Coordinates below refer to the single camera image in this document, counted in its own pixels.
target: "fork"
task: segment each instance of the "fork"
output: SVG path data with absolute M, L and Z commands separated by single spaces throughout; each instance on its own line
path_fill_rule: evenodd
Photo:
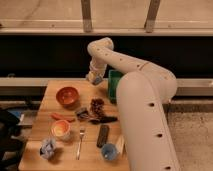
M 80 158 L 81 143 L 82 143 L 82 139 L 84 137 L 84 134 L 85 134 L 85 127 L 80 127 L 80 133 L 79 133 L 80 140 L 79 140 L 79 143 L 78 143 L 76 160 L 79 160 L 79 158 Z

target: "crumpled paper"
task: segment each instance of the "crumpled paper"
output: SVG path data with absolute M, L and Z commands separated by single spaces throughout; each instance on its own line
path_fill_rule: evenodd
M 55 149 L 56 140 L 54 138 L 44 139 L 40 148 L 40 155 L 45 159 L 50 159 L 54 155 Z

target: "dark wall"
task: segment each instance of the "dark wall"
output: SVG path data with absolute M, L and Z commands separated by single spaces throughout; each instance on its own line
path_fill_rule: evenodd
M 98 36 L 0 36 L 0 76 L 84 77 Z M 153 61 L 179 78 L 213 77 L 213 37 L 111 37 L 115 51 Z

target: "small bowl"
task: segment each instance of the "small bowl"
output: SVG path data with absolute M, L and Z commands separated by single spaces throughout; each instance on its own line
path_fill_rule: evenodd
M 74 87 L 64 87 L 56 94 L 57 101 L 64 107 L 72 106 L 78 98 L 78 90 Z
M 71 127 L 70 123 L 66 120 L 58 120 L 52 124 L 52 134 L 54 137 L 62 141 L 67 141 L 71 138 Z

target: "food item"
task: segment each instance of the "food item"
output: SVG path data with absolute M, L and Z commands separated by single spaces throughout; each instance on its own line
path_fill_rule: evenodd
M 67 118 L 67 117 L 62 116 L 62 115 L 60 115 L 58 113 L 52 113 L 51 117 L 53 119 L 55 119 L 55 120 L 67 120 L 68 122 L 74 122 L 75 121 L 75 118 L 72 118 L 72 119 L 71 118 Z
M 75 111 L 79 121 L 84 121 L 90 118 L 89 112 L 86 107 L 79 108 Z
M 103 106 L 104 101 L 101 98 L 92 99 L 90 103 L 90 110 L 97 118 L 101 118 L 105 116 Z
M 101 148 L 104 144 L 106 144 L 108 134 L 109 134 L 109 126 L 101 125 L 97 140 L 97 147 Z

